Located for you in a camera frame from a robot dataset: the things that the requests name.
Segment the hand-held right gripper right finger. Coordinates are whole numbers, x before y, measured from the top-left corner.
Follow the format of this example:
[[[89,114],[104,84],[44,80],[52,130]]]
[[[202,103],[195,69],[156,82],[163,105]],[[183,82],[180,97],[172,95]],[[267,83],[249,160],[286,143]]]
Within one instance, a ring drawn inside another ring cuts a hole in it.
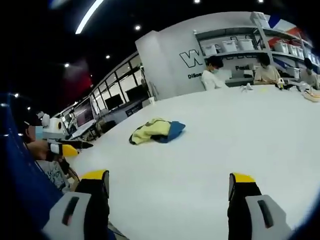
[[[285,211],[269,196],[262,194],[256,181],[242,173],[229,175],[229,240],[287,240],[293,231]]]

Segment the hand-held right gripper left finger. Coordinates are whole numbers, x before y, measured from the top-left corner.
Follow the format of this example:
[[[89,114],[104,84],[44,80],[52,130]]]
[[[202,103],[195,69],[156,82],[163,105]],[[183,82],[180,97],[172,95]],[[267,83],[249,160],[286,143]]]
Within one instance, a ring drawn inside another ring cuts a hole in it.
[[[108,170],[83,175],[75,191],[51,208],[42,232],[47,240],[109,240]]]

